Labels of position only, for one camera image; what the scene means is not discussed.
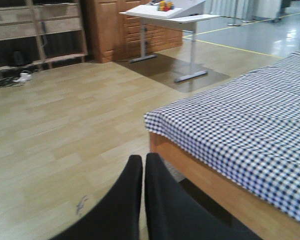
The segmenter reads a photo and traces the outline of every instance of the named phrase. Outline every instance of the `checkered bedsheet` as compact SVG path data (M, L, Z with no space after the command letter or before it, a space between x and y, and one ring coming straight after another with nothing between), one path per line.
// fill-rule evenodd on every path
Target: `checkered bedsheet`
M148 112L145 125L300 221L300 52Z

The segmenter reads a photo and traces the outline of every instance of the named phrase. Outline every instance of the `table leg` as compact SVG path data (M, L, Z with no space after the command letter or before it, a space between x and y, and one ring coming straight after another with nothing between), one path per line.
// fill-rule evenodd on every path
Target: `table leg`
M192 33L192 40L191 40L191 62L190 62L190 70L189 70L189 75L185 75L182 77L178 77L174 79L175 83L180 83L188 79L195 78L197 76L205 75L208 72L207 71L198 71L194 72L194 64L195 64L195 48L196 48L196 29L197 29L197 24L195 23L195 27Z
M138 57L138 58L134 58L132 60L129 61L130 64L132 63L135 63L135 62L139 62L139 61L142 61L142 60L146 60L146 59L152 59L152 58L155 58L156 55L155 54L151 54L151 55L148 55L146 56L146 51L145 51L145 24L143 24L141 22L141 57Z

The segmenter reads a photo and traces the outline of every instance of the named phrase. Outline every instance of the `metal stand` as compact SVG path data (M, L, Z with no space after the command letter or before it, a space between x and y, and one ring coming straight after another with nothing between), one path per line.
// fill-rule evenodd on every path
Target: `metal stand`
M242 26L242 24L241 23L236 23L236 14L237 14L237 11L238 11L238 2L239 2L239 0L236 0L235 1L235 10L234 10L234 18L233 18L233 23L228 23L228 26L231 26L231 27L239 27L239 26Z
M178 77L174 79L175 83L180 83L188 79L195 78L197 76L205 75L207 71L198 71L194 72L194 62L195 62L195 47L196 47L196 23L195 23L195 30L192 32L192 40L191 40L191 62L190 62L190 70L189 74L185 76Z
M152 58L156 58L155 54L151 54L146 56L146 51L145 51L145 24L141 22L141 57L138 58L134 58L132 60L129 61L130 64L135 63L135 62L139 62L139 61L143 61L146 59L152 59Z
M254 11L255 0L245 1L245 4L247 4L246 15L245 15L245 19L242 20L242 22L249 24L249 23L254 22L255 17L253 17L253 11Z

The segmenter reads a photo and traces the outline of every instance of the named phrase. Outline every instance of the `table foot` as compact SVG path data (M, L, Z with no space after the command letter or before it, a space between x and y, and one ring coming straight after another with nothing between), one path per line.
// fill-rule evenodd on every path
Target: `table foot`
M152 55L148 55L148 56L142 56L142 57L134 58L134 59L131 59L129 61L129 63L132 64L132 63L135 63L137 61L139 62L139 61L143 61L143 60L147 60L147 59L152 59L152 58L156 58L156 55L152 54Z
M208 71L198 71L198 72L195 72L195 73L190 74L190 75L185 75L185 76L182 76L182 77L178 77L178 78L174 79L174 82L175 83L177 83L177 82L180 83L180 82L183 82L185 80L195 78L197 76L205 75L207 73L208 73Z

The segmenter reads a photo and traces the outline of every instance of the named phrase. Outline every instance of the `cabinet door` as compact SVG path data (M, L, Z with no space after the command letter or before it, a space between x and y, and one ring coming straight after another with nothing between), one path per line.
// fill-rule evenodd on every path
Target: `cabinet door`
M123 52L119 0L94 0L102 62L117 59Z

